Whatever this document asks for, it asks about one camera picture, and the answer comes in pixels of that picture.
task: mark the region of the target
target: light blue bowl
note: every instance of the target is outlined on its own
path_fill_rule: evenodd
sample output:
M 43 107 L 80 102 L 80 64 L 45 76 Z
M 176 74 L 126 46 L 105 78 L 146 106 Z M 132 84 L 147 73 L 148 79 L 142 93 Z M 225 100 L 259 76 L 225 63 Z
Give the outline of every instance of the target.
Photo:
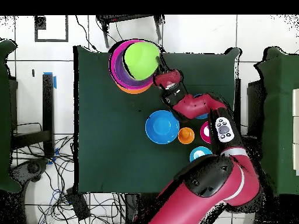
M 155 111 L 145 122 L 145 132 L 156 144 L 168 144 L 176 139 L 180 129 L 179 121 L 170 111 Z
M 204 155 L 212 155 L 212 151 L 209 150 L 206 147 L 203 146 L 199 146 L 195 149 L 193 149 L 190 153 L 190 162 L 192 162 L 192 160 L 197 159 L 198 157 L 204 156 Z
M 205 114 L 203 114 L 203 115 L 197 116 L 196 119 L 198 119 L 198 120 L 204 120 L 204 119 L 207 118 L 207 117 L 208 117 L 208 114 L 205 113 Z

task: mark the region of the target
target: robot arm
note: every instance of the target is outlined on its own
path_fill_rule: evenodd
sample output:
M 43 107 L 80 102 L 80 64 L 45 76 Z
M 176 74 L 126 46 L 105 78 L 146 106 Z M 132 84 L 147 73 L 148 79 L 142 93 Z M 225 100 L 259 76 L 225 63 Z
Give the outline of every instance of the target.
M 163 90 L 164 103 L 180 121 L 208 113 L 214 155 L 197 158 L 178 173 L 135 223 L 199 224 L 217 203 L 245 205 L 260 189 L 227 106 L 212 94 L 195 98 L 187 94 L 178 73 L 173 70 L 157 76 L 155 84 Z

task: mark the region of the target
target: small orange bowl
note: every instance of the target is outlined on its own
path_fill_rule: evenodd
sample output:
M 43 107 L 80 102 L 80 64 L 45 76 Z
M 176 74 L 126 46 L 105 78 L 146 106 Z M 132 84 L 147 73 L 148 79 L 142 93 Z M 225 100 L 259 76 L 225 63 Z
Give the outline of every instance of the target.
M 188 127 L 180 129 L 178 139 L 182 144 L 190 144 L 194 140 L 194 131 Z
M 130 93 L 132 95 L 136 95 L 138 93 L 143 93 L 144 91 L 148 90 L 151 87 L 151 84 L 149 84 L 148 86 L 142 88 L 142 89 L 126 89 L 120 85 L 118 85 L 117 83 L 115 83 L 117 85 L 117 87 L 119 87 L 122 91 L 126 92 L 126 93 Z

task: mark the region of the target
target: floor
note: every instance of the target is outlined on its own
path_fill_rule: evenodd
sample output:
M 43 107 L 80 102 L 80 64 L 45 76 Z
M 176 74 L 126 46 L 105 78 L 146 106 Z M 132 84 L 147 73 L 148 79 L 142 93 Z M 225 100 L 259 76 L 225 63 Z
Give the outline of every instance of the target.
M 65 39 L 65 16 L 46 16 L 47 28 L 38 31 L 39 39 Z M 279 46 L 287 53 L 299 50 L 298 21 L 296 16 L 270 15 L 166 15 L 163 28 L 163 46 L 170 53 L 216 53 L 221 54 L 230 47 L 242 50 L 239 63 L 239 78 L 241 78 L 241 121 L 242 133 L 246 134 L 248 123 L 246 88 L 249 82 L 260 79 L 253 65 L 263 57 L 263 51 L 268 46 Z M 18 88 L 18 124 L 42 123 L 42 81 L 44 72 L 52 72 L 57 78 L 57 88 L 54 89 L 55 139 L 70 138 L 74 132 L 74 98 L 73 98 L 73 53 L 72 46 L 81 45 L 92 50 L 91 44 L 97 50 L 106 52 L 103 33 L 96 23 L 95 16 L 68 17 L 68 42 L 35 42 L 33 16 L 0 16 L 0 38 L 15 40 L 18 47 L 8 56 L 7 65 L 12 76 L 19 82 Z M 146 39 L 158 42 L 155 24 L 152 17 L 129 20 L 117 24 L 119 34 L 123 39 Z M 120 35 L 116 25 L 111 24 L 109 34 L 119 41 Z M 109 37 L 109 44 L 114 40 Z M 38 131 L 38 125 L 22 125 L 18 132 Z M 57 141 L 59 148 L 64 139 Z M 14 153 L 13 165 L 25 161 L 25 149 Z M 65 145 L 60 153 L 71 155 L 71 148 Z M 57 159 L 62 166 L 64 161 Z M 73 163 L 64 162 L 68 171 L 63 178 L 66 188 L 74 182 Z M 43 218 L 41 210 L 47 210 L 55 201 L 50 187 L 60 188 L 57 171 L 53 164 L 47 165 L 48 176 L 44 174 L 37 183 L 30 183 L 26 194 L 26 213 L 28 224 L 38 224 Z M 86 194 L 86 201 L 93 217 L 78 222 L 71 219 L 69 224 L 105 224 L 120 223 L 114 194 Z M 68 217 L 74 215 L 68 211 Z M 223 212 L 214 224 L 252 224 L 254 215 L 231 214 Z M 66 221 L 54 221 L 53 224 L 67 224 Z

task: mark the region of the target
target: blue tape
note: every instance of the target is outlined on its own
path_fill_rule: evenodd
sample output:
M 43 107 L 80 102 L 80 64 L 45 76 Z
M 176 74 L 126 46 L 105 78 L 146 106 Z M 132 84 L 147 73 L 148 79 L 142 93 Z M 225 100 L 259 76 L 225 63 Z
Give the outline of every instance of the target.
M 44 72 L 44 75 L 53 75 L 52 72 Z M 53 76 L 53 87 L 56 89 L 57 84 L 56 84 L 56 76 Z
M 53 86 L 54 86 L 55 89 L 57 88 L 57 86 L 56 86 L 56 76 L 53 77 Z
M 59 148 L 56 148 L 56 149 L 55 149 L 54 154 L 55 154 L 55 155 L 59 155 Z M 55 161 L 56 161 L 56 157 L 52 157 L 52 161 L 55 162 Z

